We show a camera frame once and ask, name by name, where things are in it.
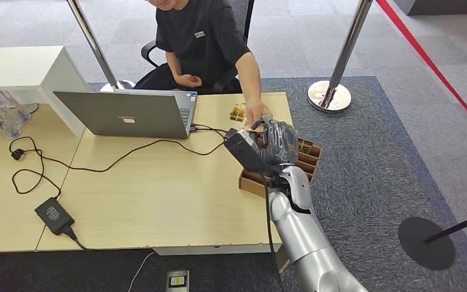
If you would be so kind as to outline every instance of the stanchion base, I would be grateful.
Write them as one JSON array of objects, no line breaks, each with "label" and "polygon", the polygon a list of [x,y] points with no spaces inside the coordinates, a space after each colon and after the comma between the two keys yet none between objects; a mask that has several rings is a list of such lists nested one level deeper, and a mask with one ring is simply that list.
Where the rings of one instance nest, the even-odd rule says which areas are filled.
[{"label": "stanchion base", "polygon": [[327,93],[329,81],[319,81],[311,85],[309,88],[309,103],[317,110],[324,111],[326,113],[339,113],[344,111],[351,102],[351,94],[348,89],[341,84],[337,86],[337,90],[334,94],[334,98],[327,108],[320,106],[321,101],[325,98]]},{"label": "stanchion base", "polygon": [[[120,80],[117,82],[117,85],[119,89],[133,89],[135,87],[135,83],[128,80]],[[114,92],[114,88],[108,83],[101,88],[100,92]]]},{"label": "stanchion base", "polygon": [[410,217],[400,224],[398,238],[411,259],[425,268],[441,271],[454,264],[455,247],[452,240],[446,236],[429,244],[423,242],[441,231],[443,228],[430,220]]}]

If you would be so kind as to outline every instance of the gray floor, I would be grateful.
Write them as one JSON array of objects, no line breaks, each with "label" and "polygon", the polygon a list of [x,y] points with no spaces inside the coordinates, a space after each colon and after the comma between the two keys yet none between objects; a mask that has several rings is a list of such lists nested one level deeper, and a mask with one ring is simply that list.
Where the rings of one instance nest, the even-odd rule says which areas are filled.
[{"label": "gray floor", "polygon": [[[262,76],[329,76],[356,2],[256,0],[249,45]],[[119,78],[137,80],[151,69],[139,55],[156,29],[149,4],[81,4]],[[395,10],[467,102],[467,16],[408,18]],[[87,81],[104,81],[65,0],[0,0],[0,46],[61,44]],[[455,218],[466,219],[467,113],[376,4],[345,75],[377,77]]]}]

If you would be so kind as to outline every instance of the man's hand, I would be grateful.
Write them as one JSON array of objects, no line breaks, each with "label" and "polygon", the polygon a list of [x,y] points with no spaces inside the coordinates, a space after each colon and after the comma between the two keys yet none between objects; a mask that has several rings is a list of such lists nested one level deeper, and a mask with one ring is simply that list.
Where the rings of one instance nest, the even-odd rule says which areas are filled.
[{"label": "man's hand", "polygon": [[192,76],[190,74],[180,75],[179,77],[175,78],[175,81],[178,85],[189,88],[196,88],[203,85],[201,83],[201,78],[198,76]]},{"label": "man's hand", "polygon": [[272,118],[273,114],[260,99],[253,99],[246,103],[246,126],[251,127],[256,120],[263,116]]}]

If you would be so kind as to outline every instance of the carpet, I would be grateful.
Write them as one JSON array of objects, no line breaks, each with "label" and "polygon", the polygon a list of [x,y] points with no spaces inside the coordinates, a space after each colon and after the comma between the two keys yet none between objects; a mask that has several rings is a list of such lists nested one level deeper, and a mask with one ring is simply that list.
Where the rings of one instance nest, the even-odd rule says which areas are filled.
[{"label": "carpet", "polygon": [[[430,271],[400,247],[398,225],[422,216],[455,223],[434,180],[375,77],[347,77],[351,106],[324,114],[306,101],[321,78],[263,79],[264,91],[285,91],[300,136],[324,150],[313,187],[317,217],[340,259],[369,291],[467,292],[467,239],[452,238],[457,259]],[[101,84],[92,84],[97,89]],[[0,254],[0,291],[127,291],[149,251]],[[132,291],[165,291],[165,273],[189,269],[191,291],[278,291],[268,254],[151,256]],[[287,291],[300,291],[293,267]]]}]

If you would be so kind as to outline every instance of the t-shirt logo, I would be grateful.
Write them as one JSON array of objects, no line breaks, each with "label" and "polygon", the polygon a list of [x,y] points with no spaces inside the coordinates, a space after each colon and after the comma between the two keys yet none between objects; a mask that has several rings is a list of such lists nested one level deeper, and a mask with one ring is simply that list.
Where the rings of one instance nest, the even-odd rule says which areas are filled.
[{"label": "t-shirt logo", "polygon": [[196,36],[196,38],[201,38],[201,37],[206,36],[204,31],[196,32],[194,35]]}]

